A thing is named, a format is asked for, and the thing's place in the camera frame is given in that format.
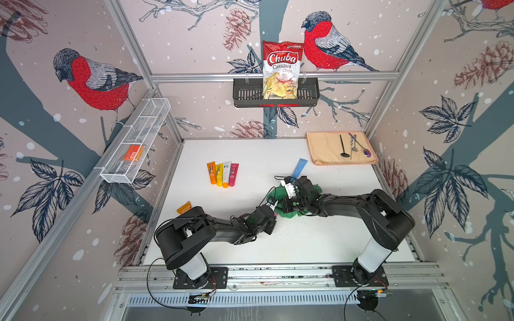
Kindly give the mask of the green microfibre cloth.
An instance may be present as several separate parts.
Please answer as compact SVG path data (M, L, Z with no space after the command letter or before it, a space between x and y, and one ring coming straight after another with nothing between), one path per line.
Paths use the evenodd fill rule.
M270 194L278 199L275 213L284 218L295 216L319 216L321 210L315 204L323 190L319 185L295 185L294 182L280 181L280 185Z

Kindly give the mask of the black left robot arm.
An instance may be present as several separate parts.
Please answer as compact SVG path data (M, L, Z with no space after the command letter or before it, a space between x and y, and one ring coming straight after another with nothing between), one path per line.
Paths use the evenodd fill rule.
M183 215L162 223L154 233L168 270L182 271L193 287L205 286L211 279L211 269L201 254L210 242L242 245L253 242L258 234L272 234L277 222L275 207L278 199L268 197L252 213L230 219L218 219L194 207Z

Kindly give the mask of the light blue toothpaste tube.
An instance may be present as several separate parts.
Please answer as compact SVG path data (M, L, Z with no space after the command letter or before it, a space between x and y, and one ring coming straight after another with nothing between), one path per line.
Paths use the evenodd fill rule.
M301 176L301 173L302 173L302 171L305 168L307 163L308 163L308 160L306 160L306 159L299 159L298 160L297 166L295 167L294 172L292 174L292 177L294 179L298 179Z

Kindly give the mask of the dark pink toothpaste tube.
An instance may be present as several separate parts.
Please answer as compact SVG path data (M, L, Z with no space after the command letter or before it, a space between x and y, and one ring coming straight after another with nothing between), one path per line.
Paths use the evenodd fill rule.
M229 182L228 182L230 187L235 186L238 168L239 168L238 163L232 163L230 166L230 175L229 175Z

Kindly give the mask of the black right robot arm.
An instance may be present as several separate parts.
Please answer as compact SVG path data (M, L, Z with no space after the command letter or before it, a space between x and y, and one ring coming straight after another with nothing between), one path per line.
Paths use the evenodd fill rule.
M359 285L370 283L383 263L415 227L411 214L385 191L338 196L321 193L306 176L285 177L281 187L286 195L273 192L276 210L283 214L298 213L317 217L356 217L367 227L371 239L353 262L353 279Z

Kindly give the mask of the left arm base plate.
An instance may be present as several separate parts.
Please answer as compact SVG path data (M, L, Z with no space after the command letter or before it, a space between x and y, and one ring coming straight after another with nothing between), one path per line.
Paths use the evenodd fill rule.
M227 267L211 267L210 273L202 275L196 280L192 280L183 270L176 269L175 281L173 283L174 290L213 290L225 289L228 280Z

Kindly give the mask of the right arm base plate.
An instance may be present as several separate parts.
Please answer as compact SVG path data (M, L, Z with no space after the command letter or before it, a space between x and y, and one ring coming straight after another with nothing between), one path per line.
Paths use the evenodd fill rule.
M371 273L366 269L356 268L349 264L336 265L331 267L331 276L337 288L351 288L358 286L386 288L389 281L382 266Z

